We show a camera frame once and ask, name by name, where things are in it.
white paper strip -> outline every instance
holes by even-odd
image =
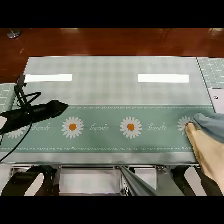
[[[27,82],[70,82],[72,81],[72,74],[56,74],[56,75],[25,75],[25,83]]]
[[[138,82],[189,83],[189,75],[138,74]]]

white daisy print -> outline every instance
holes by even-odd
[[[134,117],[126,117],[125,119],[123,119],[120,127],[120,131],[123,131],[123,135],[125,135],[126,138],[130,139],[139,136],[141,134],[140,131],[142,130],[140,121]]]
[[[66,138],[75,138],[82,134],[83,126],[83,121],[78,117],[69,117],[65,122],[63,122],[63,135],[65,135]]]
[[[8,136],[8,138],[18,138],[20,135],[22,135],[24,133],[26,128],[27,127],[22,127],[20,129],[15,130],[15,131],[11,131],[11,132],[7,133],[6,135]]]
[[[178,131],[182,132],[182,135],[185,134],[185,125],[190,122],[192,119],[190,117],[182,117],[181,119],[178,120]]]

wooden floor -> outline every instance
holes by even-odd
[[[15,82],[30,56],[161,55],[224,57],[223,28],[0,29],[0,82]]]

wire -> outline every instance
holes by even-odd
[[[10,151],[8,152],[5,156],[3,156],[1,159],[0,159],[0,163],[2,162],[2,160],[4,160],[6,157],[8,157],[12,152],[14,152],[16,150],[16,148],[20,145],[20,143],[24,140],[24,138],[28,135],[28,133],[30,132],[31,130],[31,127],[32,127],[33,123],[31,122],[30,123],[30,126],[29,126],[29,129],[27,130],[26,134],[20,139],[20,141],[16,144],[16,146]]]

blue cloth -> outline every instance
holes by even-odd
[[[224,143],[224,114],[206,117],[198,113],[194,115],[193,123],[216,141]]]

